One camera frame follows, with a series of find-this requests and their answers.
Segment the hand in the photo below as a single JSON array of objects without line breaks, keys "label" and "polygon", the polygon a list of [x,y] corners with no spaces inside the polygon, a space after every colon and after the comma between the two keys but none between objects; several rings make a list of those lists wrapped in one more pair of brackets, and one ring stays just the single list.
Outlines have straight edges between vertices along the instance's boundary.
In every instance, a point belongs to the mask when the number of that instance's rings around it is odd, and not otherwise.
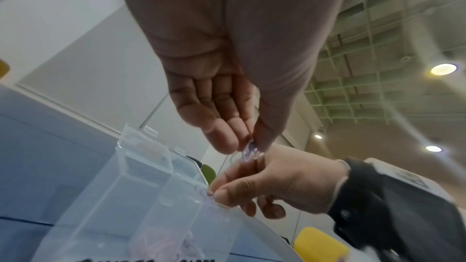
[{"label": "hand", "polygon": [[[308,83],[342,0],[126,0],[187,123],[220,152],[266,151]],[[253,123],[253,95],[261,93]]]},{"label": "hand", "polygon": [[283,199],[309,213],[326,213],[337,183],[348,176],[347,166],[292,147],[273,144],[257,160],[238,162],[219,175],[210,185],[215,201],[226,206],[240,205],[254,216],[257,205],[266,218],[285,217]]}]

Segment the plastic box lid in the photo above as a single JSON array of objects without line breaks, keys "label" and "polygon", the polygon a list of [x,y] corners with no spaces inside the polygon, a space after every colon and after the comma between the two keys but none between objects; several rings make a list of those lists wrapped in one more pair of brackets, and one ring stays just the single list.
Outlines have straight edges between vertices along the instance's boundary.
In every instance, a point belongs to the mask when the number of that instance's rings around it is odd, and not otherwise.
[{"label": "plastic box lid", "polygon": [[196,164],[126,126],[115,155],[42,240],[33,262],[224,262],[241,211],[215,204]]}]

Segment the green chair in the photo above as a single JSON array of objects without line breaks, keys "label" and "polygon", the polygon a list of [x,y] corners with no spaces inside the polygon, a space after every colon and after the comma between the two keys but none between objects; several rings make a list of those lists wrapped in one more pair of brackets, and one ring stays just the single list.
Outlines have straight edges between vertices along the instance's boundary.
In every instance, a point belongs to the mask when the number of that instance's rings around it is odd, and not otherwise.
[{"label": "green chair", "polygon": [[209,185],[212,183],[212,181],[214,181],[215,177],[217,177],[217,174],[215,173],[214,169],[212,169],[212,167],[210,167],[209,165],[202,165],[200,171],[204,175]]}]

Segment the sleeve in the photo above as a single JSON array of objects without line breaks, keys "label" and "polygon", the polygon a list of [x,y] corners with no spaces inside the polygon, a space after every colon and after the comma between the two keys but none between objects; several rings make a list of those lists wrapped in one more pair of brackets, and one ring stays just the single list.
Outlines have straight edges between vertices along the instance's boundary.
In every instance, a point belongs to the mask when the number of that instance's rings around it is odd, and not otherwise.
[{"label": "sleeve", "polygon": [[355,248],[374,248],[382,262],[466,261],[466,230],[447,200],[345,159],[349,177],[329,210],[334,231]]}]

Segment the clear plastic box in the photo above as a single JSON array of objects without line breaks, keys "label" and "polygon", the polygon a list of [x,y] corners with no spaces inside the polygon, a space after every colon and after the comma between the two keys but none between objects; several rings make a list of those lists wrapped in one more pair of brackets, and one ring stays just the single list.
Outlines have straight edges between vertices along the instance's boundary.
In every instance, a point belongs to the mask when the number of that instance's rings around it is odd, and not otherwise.
[{"label": "clear plastic box", "polygon": [[125,127],[116,154],[39,246],[33,262],[224,262],[240,210],[215,204],[196,164]]}]

